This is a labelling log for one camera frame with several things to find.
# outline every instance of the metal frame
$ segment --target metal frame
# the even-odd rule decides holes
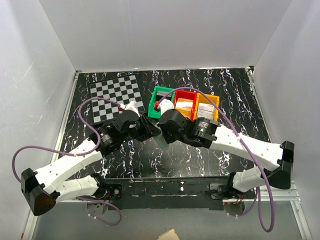
[[[290,201],[292,210],[295,216],[296,223],[298,224],[298,228],[300,230],[302,239],[304,240],[312,240],[312,236],[304,215],[304,212],[301,207],[300,201]]]
[[[227,68],[227,67],[214,67],[214,68],[221,69],[221,68]],[[246,73],[248,75],[248,78],[250,80],[250,84],[252,85],[253,93],[254,93],[254,95],[256,97],[256,102],[258,104],[258,107],[261,110],[260,104],[259,104],[259,101],[258,101],[258,98],[257,98],[257,94],[256,94],[255,84],[254,84],[254,80],[253,80],[253,73],[252,73],[252,71],[250,70],[249,67],[245,67],[245,71],[246,71]],[[56,145],[54,147],[54,149],[56,149],[56,150],[58,150],[61,147],[61,144],[62,144],[62,140],[63,140],[63,136],[64,136],[64,132],[65,132],[65,127],[66,127],[66,124],[67,124],[67,120],[68,120],[68,116],[69,116],[69,113],[70,113],[70,108],[71,108],[73,96],[74,96],[76,85],[77,85],[77,82],[78,82],[79,73],[81,73],[81,72],[82,71],[76,71],[76,73],[75,73],[73,86],[72,86],[71,93],[70,93],[70,96],[69,96],[69,99],[68,99],[68,102],[67,102],[67,105],[66,105],[66,108],[65,108],[65,111],[64,111],[64,115],[63,115],[63,118],[62,118],[61,127],[60,127],[60,130],[59,130],[59,133],[58,133]],[[261,112],[261,116],[262,116],[262,119],[263,119],[263,122],[264,122],[264,125],[265,125],[265,128],[266,128],[266,131],[268,133],[269,139],[272,142],[272,139],[271,139],[271,136],[269,134],[269,131],[268,131],[268,128],[267,128],[267,125],[266,125],[266,122],[265,122],[265,118],[264,118],[262,112]],[[51,158],[50,162],[52,163],[52,162],[56,161],[58,159],[58,157],[59,157],[59,155],[54,153],[52,155],[52,158]],[[261,200],[262,201],[268,201],[269,200],[269,195],[268,195],[267,189],[265,187],[261,187],[260,189],[261,189]],[[271,189],[272,189],[273,199],[275,201],[290,201],[291,206],[292,206],[292,210],[293,210],[293,213],[294,213],[294,216],[295,216],[298,228],[299,228],[299,231],[300,231],[301,236],[302,236],[302,239],[311,240],[312,239],[311,233],[310,233],[310,230],[308,228],[307,221],[305,219],[303,210],[301,208],[300,196],[298,194],[298,191],[296,189],[294,181],[291,182],[291,188],[289,190],[281,190],[281,189],[276,189],[276,188],[271,188]],[[234,202],[234,201],[235,201],[234,199],[224,200],[224,202]],[[244,199],[244,201],[252,202],[253,199]],[[79,201],[79,200],[75,199],[75,200],[66,200],[64,202],[76,203],[76,202],[82,202],[82,201]],[[24,229],[22,240],[31,240],[32,239],[34,231],[35,231],[35,228],[36,228],[37,220],[38,220],[38,217],[34,216],[33,213],[30,211],[28,219],[27,219],[27,223],[26,223],[26,226],[25,226],[25,229]]]

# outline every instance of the floor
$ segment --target floor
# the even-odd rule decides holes
[[[219,107],[231,119],[237,131],[269,141],[250,84],[249,71],[245,68],[91,72],[80,73],[78,76],[61,145],[62,151],[71,151],[91,134],[77,116],[79,105],[90,98],[89,84],[130,74],[136,76],[146,110],[155,86],[197,88],[220,97]],[[85,109],[84,118],[89,123],[93,122],[90,104]],[[218,121],[227,126],[221,117]],[[145,142],[133,140],[124,143],[119,151],[89,165],[72,178],[82,178],[92,173],[100,173],[105,178],[225,176],[252,167],[252,162],[236,155],[195,148],[181,142],[171,144],[169,150],[164,152],[151,138]]]
[[[84,202],[61,202],[38,218],[33,240],[156,240],[174,229],[180,240],[300,240],[302,236],[289,201],[276,201],[276,224],[264,232],[258,218],[258,207],[239,219],[222,211],[208,209],[126,209],[117,226],[106,226],[86,214]],[[261,203],[263,220],[269,226],[270,203]],[[108,211],[103,218],[116,222],[119,215]]]

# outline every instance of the orange box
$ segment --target orange box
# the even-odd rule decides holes
[[[219,96],[210,95],[210,94],[206,94],[206,96],[209,97],[219,107],[219,102],[220,102]],[[193,119],[197,118],[199,103],[211,104],[204,96],[202,96],[202,94],[198,93],[196,96],[195,111],[194,111],[194,118]],[[213,120],[217,121],[218,117],[219,117],[218,109],[214,108]]]

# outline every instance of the black mount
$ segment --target black mount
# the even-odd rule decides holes
[[[206,208],[222,211],[223,199],[212,199],[210,184],[227,185],[228,181],[227,176],[106,179],[98,174],[92,176],[99,186],[94,196],[101,200],[107,196],[106,199],[119,209]]]
[[[273,171],[264,169],[264,172],[270,186],[287,190],[291,187],[291,172],[294,165],[295,145],[290,141],[284,141],[280,147],[283,149],[282,159],[279,159],[277,162],[280,166]]]
[[[216,139],[215,133],[219,123],[205,117],[191,121],[179,111],[170,109],[160,117],[158,126],[167,144],[178,140],[193,147],[208,149]]]
[[[59,192],[48,194],[43,190],[44,184],[39,184],[36,178],[37,172],[27,168],[21,174],[21,191],[29,204],[33,214],[40,216],[56,205]]]

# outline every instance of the table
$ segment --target table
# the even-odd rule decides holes
[[[207,94],[218,95],[219,107],[237,131],[269,141],[247,68],[87,72],[78,75],[61,151],[71,151],[91,134],[77,116],[79,105],[90,98],[89,84],[130,74],[136,76],[145,110],[148,109],[155,86],[193,87]],[[92,123],[91,105],[88,104],[84,111],[84,118]],[[218,122],[227,126],[221,117]],[[151,138],[145,142],[126,142],[120,150],[89,165],[71,178],[82,178],[92,173],[100,173],[105,178],[226,176],[252,167],[251,161],[236,155],[191,147],[178,141],[172,143],[168,151],[163,151]]]

